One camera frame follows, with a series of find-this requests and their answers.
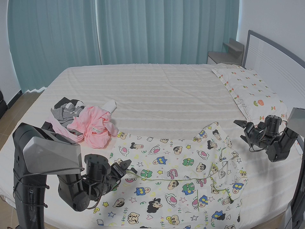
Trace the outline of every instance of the pink clothing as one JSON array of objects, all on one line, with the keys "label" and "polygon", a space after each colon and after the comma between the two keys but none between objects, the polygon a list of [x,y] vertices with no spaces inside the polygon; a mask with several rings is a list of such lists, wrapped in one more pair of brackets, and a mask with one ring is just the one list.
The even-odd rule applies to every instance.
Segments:
[{"label": "pink clothing", "polygon": [[54,132],[58,133],[58,134],[61,134],[61,135],[64,135],[70,139],[72,139],[74,142],[80,142],[82,141],[82,139],[84,139],[84,135],[74,135],[72,134],[71,132],[69,132],[66,128],[64,128],[59,122],[58,120],[55,119],[55,117],[53,116],[53,114],[51,113],[49,115],[49,117],[45,120],[49,123],[52,124],[52,128],[54,130]]},{"label": "pink clothing", "polygon": [[103,148],[110,134],[117,136],[119,130],[110,122],[108,111],[98,106],[86,106],[74,121],[67,125],[67,129],[77,130],[84,134],[85,142],[93,148]]}]

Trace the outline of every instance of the headboard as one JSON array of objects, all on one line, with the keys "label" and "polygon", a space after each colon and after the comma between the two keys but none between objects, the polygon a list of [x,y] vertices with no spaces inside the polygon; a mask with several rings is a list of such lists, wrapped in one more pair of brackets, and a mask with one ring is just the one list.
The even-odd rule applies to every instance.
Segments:
[{"label": "headboard", "polygon": [[242,66],[255,70],[284,101],[289,113],[293,107],[305,108],[305,62],[294,53],[249,30]]}]

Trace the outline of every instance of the star print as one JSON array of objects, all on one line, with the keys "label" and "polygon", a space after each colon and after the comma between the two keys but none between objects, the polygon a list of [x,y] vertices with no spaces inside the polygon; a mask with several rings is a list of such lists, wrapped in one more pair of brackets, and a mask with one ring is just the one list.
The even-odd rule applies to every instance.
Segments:
[{"label": "star print", "polygon": [[193,216],[193,217],[190,217],[190,218],[191,218],[192,221],[193,221],[193,220],[197,220],[198,217],[199,217],[199,216]]},{"label": "star print", "polygon": [[131,199],[129,199],[129,201],[131,201],[132,202],[132,204],[133,204],[133,202],[137,202],[136,200],[135,200],[135,198],[131,198]]},{"label": "star print", "polygon": [[187,200],[185,199],[185,197],[184,197],[184,198],[180,197],[179,201],[181,201],[182,203],[184,203],[184,202],[187,201]]},{"label": "star print", "polygon": [[114,214],[112,211],[110,213],[108,213],[108,217],[111,216],[113,218],[114,215],[116,215],[116,214]]}]

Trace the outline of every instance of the bed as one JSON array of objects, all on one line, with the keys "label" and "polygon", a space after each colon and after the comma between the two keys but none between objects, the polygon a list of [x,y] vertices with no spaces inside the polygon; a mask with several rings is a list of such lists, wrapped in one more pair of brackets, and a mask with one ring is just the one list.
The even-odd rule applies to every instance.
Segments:
[{"label": "bed", "polygon": [[[251,67],[259,72],[264,70],[264,67],[270,68],[269,64],[265,63],[266,55],[268,59],[271,59],[269,61],[277,62],[277,59],[285,54],[280,50],[281,53],[268,49],[267,45],[270,45],[270,48],[274,46],[266,42],[266,39],[260,39],[258,37],[260,35],[252,34],[252,36],[253,38],[248,37],[244,67]],[[286,57],[296,62],[289,55]],[[302,76],[305,69],[298,68],[299,65],[299,62],[296,62],[294,66],[296,73],[299,72],[298,74]],[[242,193],[240,228],[249,229],[285,211],[295,190],[301,158],[296,146],[291,148],[286,160],[276,163],[271,163],[264,152],[250,153],[248,151],[249,147],[239,137],[243,134],[243,129],[233,124],[235,119],[245,120],[246,118],[221,81],[212,73],[211,69],[215,67],[236,66],[127,64],[68,68],[48,86],[19,123],[25,122],[41,127],[50,113],[50,108],[62,97],[79,99],[86,105],[97,106],[103,106],[107,101],[114,99],[117,109],[112,114],[113,123],[119,130],[131,134],[153,134],[158,138],[166,135],[177,139],[191,139],[204,126],[218,121],[231,137],[234,149],[243,159],[246,159],[245,166],[249,181]],[[301,84],[302,81],[300,79],[298,81],[292,87],[297,86],[301,89],[300,92],[298,91],[300,99],[297,104],[304,106],[305,88]],[[107,156],[114,141],[115,139],[110,141],[109,148],[94,150],[85,142],[81,142],[82,156],[89,153]],[[14,206],[13,156],[14,144],[10,135],[0,151],[2,171],[0,194],[12,206]],[[61,229],[87,228],[86,223],[90,221],[86,221],[86,217],[81,213],[74,212],[58,196],[58,178],[55,175],[49,175],[47,184],[50,189],[46,190],[45,194],[45,203],[48,205],[48,208],[44,210],[45,222]]]}]

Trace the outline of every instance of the cartoon pajamas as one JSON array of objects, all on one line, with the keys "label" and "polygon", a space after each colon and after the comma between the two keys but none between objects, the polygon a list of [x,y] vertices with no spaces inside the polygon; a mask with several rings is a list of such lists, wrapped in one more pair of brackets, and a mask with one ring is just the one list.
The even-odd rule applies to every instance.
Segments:
[{"label": "cartoon pajamas", "polygon": [[132,160],[137,174],[128,172],[114,191],[102,197],[100,204],[107,201],[109,207],[103,208],[105,216],[93,218],[102,220],[103,225],[239,228],[239,197],[248,178],[218,122],[206,126],[192,140],[120,132],[109,162],[127,159]]}]

